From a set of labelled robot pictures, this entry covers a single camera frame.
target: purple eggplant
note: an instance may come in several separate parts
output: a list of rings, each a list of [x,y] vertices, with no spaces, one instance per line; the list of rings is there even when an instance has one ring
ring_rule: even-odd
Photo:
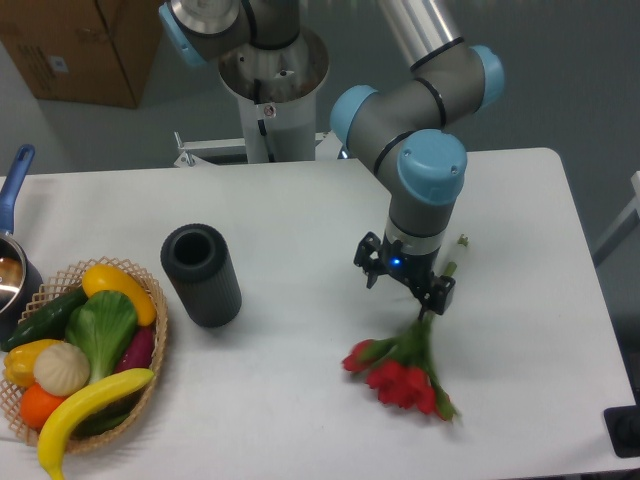
[[[133,336],[129,347],[116,365],[113,373],[131,368],[149,368],[155,348],[155,338],[151,327],[142,327]]]

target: white table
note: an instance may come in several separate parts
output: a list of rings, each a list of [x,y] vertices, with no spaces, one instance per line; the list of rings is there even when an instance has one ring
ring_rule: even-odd
[[[633,396],[558,156],[470,155],[441,263],[461,233],[471,247],[434,329],[441,381],[463,413],[455,425],[386,408],[340,368],[353,344],[417,313],[402,286],[382,277],[369,291],[352,264],[364,234],[382,234],[388,201],[357,161],[27,178],[15,238],[43,276],[130,258],[170,305],[147,414],[114,444],[67,456],[68,479],[469,480],[640,466],[615,456],[605,428],[603,410]],[[225,236],[243,293],[217,331],[189,320],[160,265],[163,240],[191,222]],[[15,442],[0,443],[0,465],[2,478],[46,478],[35,449]]]

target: saucepan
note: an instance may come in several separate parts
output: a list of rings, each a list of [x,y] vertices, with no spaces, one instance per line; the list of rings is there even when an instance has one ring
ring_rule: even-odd
[[[18,149],[0,190],[0,341],[11,336],[42,283],[40,273],[12,237],[16,199],[35,153],[31,145]]]

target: woven fruit basket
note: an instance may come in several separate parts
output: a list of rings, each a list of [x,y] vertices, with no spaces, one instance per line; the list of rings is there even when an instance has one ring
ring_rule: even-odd
[[[130,260],[118,260],[116,258],[103,257],[100,260],[83,261],[76,265],[70,265],[67,270],[58,271],[55,277],[50,277],[47,283],[40,286],[38,293],[33,295],[32,301],[22,313],[20,322],[29,318],[36,310],[60,294],[80,288],[82,276],[90,267],[96,264],[111,265],[128,273],[153,299],[157,316],[156,321],[153,323],[155,348],[149,368],[155,373],[155,376],[144,387],[139,400],[124,422],[100,435],[82,439],[72,437],[67,444],[67,453],[84,453],[105,445],[117,438],[137,420],[155,390],[167,342],[167,302],[158,281],[147,270]],[[16,437],[29,446],[36,446],[38,432],[29,428],[20,417],[20,401],[24,391],[25,389],[5,379],[0,379],[0,408],[4,411],[4,416],[9,421],[9,428],[15,433]]]

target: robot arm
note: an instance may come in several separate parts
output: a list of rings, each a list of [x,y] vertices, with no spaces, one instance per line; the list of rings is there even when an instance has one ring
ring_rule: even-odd
[[[329,63],[300,26],[299,0],[168,0],[160,18],[187,64],[218,61],[249,163],[315,158],[315,94]]]
[[[488,48],[467,46],[441,1],[378,3],[413,79],[387,94],[354,87],[331,113],[343,145],[392,196],[383,240],[367,234],[355,264],[368,288],[388,274],[442,314],[454,282],[436,278],[433,265],[467,154],[441,129],[499,97],[504,72]],[[298,0],[168,0],[160,16],[187,63],[219,59],[249,163],[314,158],[314,94],[328,60],[320,39],[300,27]]]
[[[495,100],[504,72],[488,48],[466,45],[440,1],[379,5],[413,80],[386,95],[354,87],[331,113],[338,138],[392,195],[383,240],[367,234],[355,264],[367,274],[368,288],[388,274],[424,308],[442,314],[454,281],[436,278],[433,264],[462,190],[467,155],[440,129]]]

